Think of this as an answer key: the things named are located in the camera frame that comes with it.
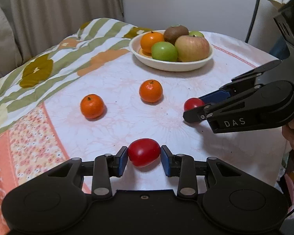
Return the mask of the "red cherry tomato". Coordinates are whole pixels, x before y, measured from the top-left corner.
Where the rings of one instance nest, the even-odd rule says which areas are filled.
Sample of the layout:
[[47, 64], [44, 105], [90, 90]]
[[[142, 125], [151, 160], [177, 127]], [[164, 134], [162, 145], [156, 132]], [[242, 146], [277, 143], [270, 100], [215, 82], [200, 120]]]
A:
[[150, 138], [133, 141], [128, 147], [128, 158], [135, 167], [146, 167], [160, 155], [160, 145]]
[[205, 105], [204, 101], [199, 98], [189, 98], [184, 103], [184, 111], [188, 111], [197, 107]]

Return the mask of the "small mandarin orange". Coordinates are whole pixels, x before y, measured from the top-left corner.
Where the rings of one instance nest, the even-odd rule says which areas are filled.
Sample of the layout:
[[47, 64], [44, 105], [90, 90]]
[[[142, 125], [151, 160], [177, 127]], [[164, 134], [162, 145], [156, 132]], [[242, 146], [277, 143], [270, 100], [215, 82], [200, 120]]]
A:
[[163, 96], [162, 85], [157, 80], [146, 80], [140, 86], [139, 95], [145, 102], [158, 102]]
[[81, 100], [80, 110], [85, 118], [95, 119], [104, 113], [104, 102], [100, 96], [89, 94]]

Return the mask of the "red yellow apple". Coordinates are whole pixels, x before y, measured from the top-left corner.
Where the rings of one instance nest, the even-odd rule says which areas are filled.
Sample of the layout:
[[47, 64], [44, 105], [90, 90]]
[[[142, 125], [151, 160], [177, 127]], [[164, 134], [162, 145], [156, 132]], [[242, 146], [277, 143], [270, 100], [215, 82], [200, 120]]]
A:
[[206, 59], [210, 53], [209, 42], [204, 37], [180, 36], [175, 42], [178, 59], [193, 62]]

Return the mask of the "green apple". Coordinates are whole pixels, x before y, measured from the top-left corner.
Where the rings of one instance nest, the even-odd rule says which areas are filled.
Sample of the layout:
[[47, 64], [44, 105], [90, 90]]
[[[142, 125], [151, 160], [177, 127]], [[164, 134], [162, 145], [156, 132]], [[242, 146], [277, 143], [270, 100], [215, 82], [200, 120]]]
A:
[[204, 38], [204, 34], [202, 32], [200, 32], [200, 31], [190, 31], [189, 36], [191, 36], [191, 37], [203, 37]]
[[176, 47], [166, 41], [155, 43], [151, 48], [151, 56], [154, 60], [176, 62], [178, 52]]

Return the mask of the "brown kiwi with sticker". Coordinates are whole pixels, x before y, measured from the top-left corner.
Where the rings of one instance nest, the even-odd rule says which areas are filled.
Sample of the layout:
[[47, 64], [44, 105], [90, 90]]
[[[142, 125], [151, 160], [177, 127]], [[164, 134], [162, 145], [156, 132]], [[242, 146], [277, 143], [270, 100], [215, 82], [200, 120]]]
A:
[[187, 27], [183, 25], [174, 25], [165, 30], [163, 37], [166, 42], [174, 45], [177, 38], [185, 35], [189, 35], [189, 30]]

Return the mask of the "pink floral towel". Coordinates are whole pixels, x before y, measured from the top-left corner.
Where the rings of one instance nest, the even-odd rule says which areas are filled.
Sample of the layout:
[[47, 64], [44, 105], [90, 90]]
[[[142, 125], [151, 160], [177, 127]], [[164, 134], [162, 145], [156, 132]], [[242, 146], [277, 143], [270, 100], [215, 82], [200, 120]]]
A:
[[[115, 154], [139, 138], [151, 138], [173, 153], [197, 160], [216, 156], [273, 185], [288, 149], [281, 130], [214, 134], [208, 123], [187, 125], [184, 102], [218, 89], [232, 78], [273, 57], [247, 43], [223, 34], [206, 32], [214, 47], [212, 61], [191, 72], [164, 72], [138, 61], [128, 49], [96, 55], [79, 70], [79, 78], [42, 101], [0, 134], [0, 234], [8, 227], [1, 202], [15, 187], [73, 157], [92, 161]], [[139, 89], [146, 80], [163, 88], [155, 103], [143, 101]], [[87, 119], [81, 100], [96, 94], [104, 113]]]

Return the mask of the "cream yellow bowl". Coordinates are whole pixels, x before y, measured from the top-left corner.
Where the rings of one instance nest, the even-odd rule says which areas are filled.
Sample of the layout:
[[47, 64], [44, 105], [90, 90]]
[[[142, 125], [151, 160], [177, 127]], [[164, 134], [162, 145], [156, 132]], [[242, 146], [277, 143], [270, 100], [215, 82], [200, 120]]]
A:
[[213, 46], [203, 37], [183, 36], [178, 44], [161, 41], [164, 31], [154, 31], [134, 37], [130, 51], [144, 65], [168, 72], [188, 72], [212, 61]]

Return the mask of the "large orange left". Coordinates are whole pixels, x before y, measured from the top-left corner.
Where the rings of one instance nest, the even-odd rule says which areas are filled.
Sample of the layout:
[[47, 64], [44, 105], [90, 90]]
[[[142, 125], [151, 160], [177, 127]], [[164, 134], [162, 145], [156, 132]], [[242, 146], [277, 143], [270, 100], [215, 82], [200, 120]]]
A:
[[155, 43], [165, 41], [163, 34], [160, 32], [151, 31], [143, 35], [140, 40], [141, 49], [147, 53], [151, 54], [151, 48]]

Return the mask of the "green striped floral duvet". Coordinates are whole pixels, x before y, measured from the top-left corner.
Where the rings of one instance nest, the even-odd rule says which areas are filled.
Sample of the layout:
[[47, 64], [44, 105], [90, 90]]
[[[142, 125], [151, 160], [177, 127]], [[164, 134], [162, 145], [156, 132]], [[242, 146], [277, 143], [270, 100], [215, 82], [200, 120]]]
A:
[[149, 28], [117, 19], [84, 23], [75, 34], [0, 78], [0, 134], [56, 92], [77, 80], [96, 55], [128, 49], [130, 40]]

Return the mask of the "beige curtain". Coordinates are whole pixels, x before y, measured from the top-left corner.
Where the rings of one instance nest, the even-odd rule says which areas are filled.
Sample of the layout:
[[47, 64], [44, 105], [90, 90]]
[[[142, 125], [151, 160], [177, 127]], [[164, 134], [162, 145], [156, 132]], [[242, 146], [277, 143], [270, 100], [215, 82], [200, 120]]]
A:
[[122, 20], [122, 0], [0, 0], [0, 78], [96, 18]]

